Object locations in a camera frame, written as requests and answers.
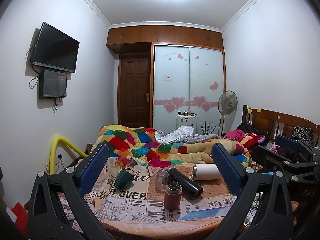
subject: colorful quilt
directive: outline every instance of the colorful quilt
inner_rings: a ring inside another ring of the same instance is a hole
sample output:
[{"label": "colorful quilt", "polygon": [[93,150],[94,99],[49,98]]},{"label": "colorful quilt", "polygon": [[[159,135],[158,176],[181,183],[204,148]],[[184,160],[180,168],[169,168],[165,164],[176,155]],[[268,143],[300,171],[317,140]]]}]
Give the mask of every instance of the colorful quilt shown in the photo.
[{"label": "colorful quilt", "polygon": [[91,151],[103,142],[109,147],[110,157],[119,157],[118,161],[124,166],[129,165],[130,158],[127,157],[134,157],[143,166],[192,167],[200,163],[214,163],[211,158],[211,149],[213,144],[220,142],[244,167],[252,166],[248,150],[236,141],[220,138],[194,144],[165,145],[155,140],[155,132],[155,129],[146,127],[127,128],[117,124],[105,126],[97,134],[97,141]]}]

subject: sliding wardrobe door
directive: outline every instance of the sliding wardrobe door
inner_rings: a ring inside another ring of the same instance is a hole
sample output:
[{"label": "sliding wardrobe door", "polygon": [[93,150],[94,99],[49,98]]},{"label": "sliding wardrobe door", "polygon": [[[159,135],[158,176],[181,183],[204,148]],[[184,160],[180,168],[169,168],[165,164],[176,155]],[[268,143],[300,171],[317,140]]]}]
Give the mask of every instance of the sliding wardrobe door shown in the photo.
[{"label": "sliding wardrobe door", "polygon": [[153,97],[153,128],[174,131],[178,111],[188,111],[188,47],[155,47]]},{"label": "sliding wardrobe door", "polygon": [[219,124],[218,100],[222,93],[222,52],[190,48],[190,111],[198,116],[198,134],[202,134],[201,122],[210,122],[213,128]]}]

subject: wall socket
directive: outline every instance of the wall socket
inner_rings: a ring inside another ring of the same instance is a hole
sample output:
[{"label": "wall socket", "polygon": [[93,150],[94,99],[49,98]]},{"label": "wall socket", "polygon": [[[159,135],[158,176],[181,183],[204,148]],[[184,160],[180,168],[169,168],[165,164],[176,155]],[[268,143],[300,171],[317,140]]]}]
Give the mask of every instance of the wall socket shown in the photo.
[{"label": "wall socket", "polygon": [[[62,154],[59,154],[56,156],[55,160],[54,160],[54,166],[57,166],[59,164],[59,161],[62,159]],[[49,173],[50,171],[50,165],[49,162],[45,163],[45,169],[47,170],[47,172]]]}]

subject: wall-mounted tv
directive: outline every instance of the wall-mounted tv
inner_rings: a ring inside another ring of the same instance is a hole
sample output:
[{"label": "wall-mounted tv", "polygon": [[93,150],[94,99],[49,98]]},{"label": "wall-mounted tv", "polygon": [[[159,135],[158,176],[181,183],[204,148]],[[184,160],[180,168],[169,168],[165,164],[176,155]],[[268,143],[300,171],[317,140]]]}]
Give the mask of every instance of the wall-mounted tv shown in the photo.
[{"label": "wall-mounted tv", "polygon": [[79,41],[43,22],[32,64],[75,73],[78,49]]}]

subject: standing fan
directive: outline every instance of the standing fan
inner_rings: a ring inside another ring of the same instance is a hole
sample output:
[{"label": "standing fan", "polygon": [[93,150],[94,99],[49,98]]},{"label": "standing fan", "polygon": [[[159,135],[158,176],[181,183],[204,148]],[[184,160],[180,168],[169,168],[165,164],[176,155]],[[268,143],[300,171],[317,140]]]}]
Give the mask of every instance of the standing fan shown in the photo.
[{"label": "standing fan", "polygon": [[220,132],[220,127],[222,127],[221,128],[221,135],[222,135],[223,122],[224,122],[225,115],[232,114],[233,111],[236,109],[237,104],[238,104],[237,96],[234,92],[232,92],[230,90],[224,92],[220,96],[219,102],[218,102],[218,109],[219,109],[221,116],[220,116],[218,135]]}]

